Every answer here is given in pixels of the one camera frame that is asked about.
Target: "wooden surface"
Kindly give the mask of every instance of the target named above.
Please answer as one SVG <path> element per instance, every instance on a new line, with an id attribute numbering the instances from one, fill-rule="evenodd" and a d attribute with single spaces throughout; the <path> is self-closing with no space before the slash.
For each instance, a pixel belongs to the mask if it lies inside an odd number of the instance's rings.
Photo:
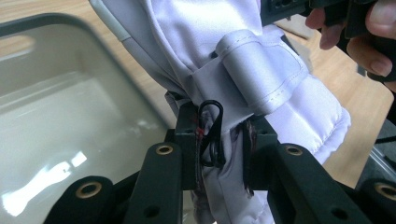
<path id="1" fill-rule="evenodd" d="M 87 22 L 130 73 L 132 79 L 164 119 L 171 126 L 175 125 L 176 120 L 163 99 L 165 90 L 146 74 L 117 38 L 109 32 L 88 1 L 0 0 L 0 22 L 46 12 L 67 13 Z M 392 95 L 381 84 L 356 74 L 356 64 L 339 49 L 327 51 L 318 49 L 318 33 L 315 33 L 309 41 L 290 36 L 311 50 L 310 60 L 314 74 L 333 92 L 352 117 L 352 126 L 344 144 L 324 166 L 336 180 L 354 187 L 388 113 L 393 100 Z M 7 54 L 6 50 L 17 48 L 18 45 L 0 41 L 0 58 Z"/>

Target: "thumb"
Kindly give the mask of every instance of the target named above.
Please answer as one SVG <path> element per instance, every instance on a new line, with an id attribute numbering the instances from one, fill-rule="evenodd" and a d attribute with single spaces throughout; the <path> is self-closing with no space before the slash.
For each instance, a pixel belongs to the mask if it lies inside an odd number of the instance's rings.
<path id="1" fill-rule="evenodd" d="M 396 39 L 396 0 L 379 0 L 366 19 L 367 29 L 373 35 Z"/>

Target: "gray floor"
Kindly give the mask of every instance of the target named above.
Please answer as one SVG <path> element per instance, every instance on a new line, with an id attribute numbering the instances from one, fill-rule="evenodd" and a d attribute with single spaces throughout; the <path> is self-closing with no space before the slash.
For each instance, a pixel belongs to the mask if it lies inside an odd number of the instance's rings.
<path id="1" fill-rule="evenodd" d="M 396 126 L 386 120 L 382 126 L 378 139 L 395 135 Z M 357 189 L 364 180 L 370 178 L 383 178 L 396 183 L 396 171 L 391 167 L 386 157 L 396 162 L 396 141 L 374 145 L 370 158 L 361 174 Z"/>

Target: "white cloth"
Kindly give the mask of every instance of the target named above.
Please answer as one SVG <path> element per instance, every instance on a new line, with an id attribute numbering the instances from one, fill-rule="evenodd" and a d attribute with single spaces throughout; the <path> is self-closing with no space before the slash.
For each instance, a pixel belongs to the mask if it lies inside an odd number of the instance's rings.
<path id="1" fill-rule="evenodd" d="M 266 192 L 249 197 L 244 188 L 242 132 L 236 125 L 264 114 L 281 143 L 301 145 L 325 162 L 350 125 L 345 109 L 281 40 L 281 30 L 262 27 L 260 1 L 102 1 L 92 4 L 114 14 L 125 48 L 181 96 L 166 96 L 176 114 L 189 100 L 196 105 L 217 100 L 224 107 L 226 164 L 203 168 L 202 188 L 192 193 L 197 221 L 272 223 Z M 104 17 L 103 10 L 96 11 Z"/>

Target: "human hand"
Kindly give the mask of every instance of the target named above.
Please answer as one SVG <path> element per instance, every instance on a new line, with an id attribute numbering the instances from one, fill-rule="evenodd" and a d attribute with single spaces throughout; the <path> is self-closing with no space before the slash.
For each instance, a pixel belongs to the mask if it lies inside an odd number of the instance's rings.
<path id="1" fill-rule="evenodd" d="M 312 29 L 321 28 L 320 48 L 330 49 L 338 43 L 345 25 L 340 23 L 327 27 L 324 21 L 324 9 L 314 9 L 305 24 Z M 346 50 L 349 56 L 367 71 L 385 77 L 392 69 L 392 62 L 373 47 L 372 40 L 374 35 L 396 39 L 396 0 L 379 0 L 375 3 L 367 13 L 366 27 L 371 34 L 352 38 Z M 392 91 L 396 91 L 396 82 L 385 84 Z"/>

